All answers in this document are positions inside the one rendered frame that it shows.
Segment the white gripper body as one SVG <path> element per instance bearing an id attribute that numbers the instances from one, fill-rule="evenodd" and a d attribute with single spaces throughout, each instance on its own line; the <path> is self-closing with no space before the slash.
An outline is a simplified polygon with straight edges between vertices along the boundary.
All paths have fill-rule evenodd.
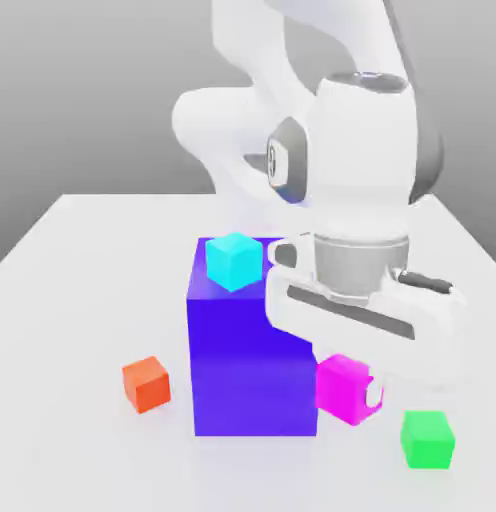
<path id="1" fill-rule="evenodd" d="M 460 373 L 466 303 L 448 294 L 408 286 L 386 275 L 365 305 L 348 305 L 298 278 L 270 269 L 265 307 L 270 324 L 312 344 L 321 361 L 342 354 L 382 378 L 454 382 Z"/>

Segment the small magenta cube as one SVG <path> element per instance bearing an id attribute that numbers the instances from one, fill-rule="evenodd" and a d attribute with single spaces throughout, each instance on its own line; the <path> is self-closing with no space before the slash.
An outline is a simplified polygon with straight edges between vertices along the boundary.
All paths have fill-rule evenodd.
<path id="1" fill-rule="evenodd" d="M 316 368 L 316 407 L 357 426 L 382 408 L 383 393 L 375 405 L 367 404 L 367 390 L 373 381 L 369 366 L 335 354 Z"/>

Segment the small green cube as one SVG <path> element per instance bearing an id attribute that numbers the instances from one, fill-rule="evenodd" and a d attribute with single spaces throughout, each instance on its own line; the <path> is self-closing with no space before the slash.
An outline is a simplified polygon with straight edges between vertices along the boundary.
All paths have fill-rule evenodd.
<path id="1" fill-rule="evenodd" d="M 407 410 L 400 443 L 409 468 L 447 470 L 456 438 L 443 411 Z"/>

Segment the small cyan cube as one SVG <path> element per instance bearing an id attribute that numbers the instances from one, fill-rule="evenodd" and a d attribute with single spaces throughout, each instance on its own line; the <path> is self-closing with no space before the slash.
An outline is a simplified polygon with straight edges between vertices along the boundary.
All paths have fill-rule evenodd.
<path id="1" fill-rule="evenodd" d="M 241 233 L 205 242 L 207 277 L 229 292 L 259 282 L 263 273 L 263 245 Z"/>

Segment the small orange cube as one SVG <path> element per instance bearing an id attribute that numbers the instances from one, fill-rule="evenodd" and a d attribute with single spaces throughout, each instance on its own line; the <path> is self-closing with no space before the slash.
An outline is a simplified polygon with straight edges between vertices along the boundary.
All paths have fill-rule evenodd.
<path id="1" fill-rule="evenodd" d="M 171 401 L 169 374 L 155 356 L 124 366 L 122 377 L 126 396 L 138 414 Z"/>

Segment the large blue box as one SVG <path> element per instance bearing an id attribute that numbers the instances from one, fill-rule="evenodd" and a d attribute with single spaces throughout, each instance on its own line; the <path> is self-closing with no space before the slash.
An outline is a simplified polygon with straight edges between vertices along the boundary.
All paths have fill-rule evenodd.
<path id="1" fill-rule="evenodd" d="M 271 326 L 264 281 L 235 292 L 211 281 L 206 242 L 197 241 L 186 296 L 195 434 L 315 436 L 311 344 Z"/>

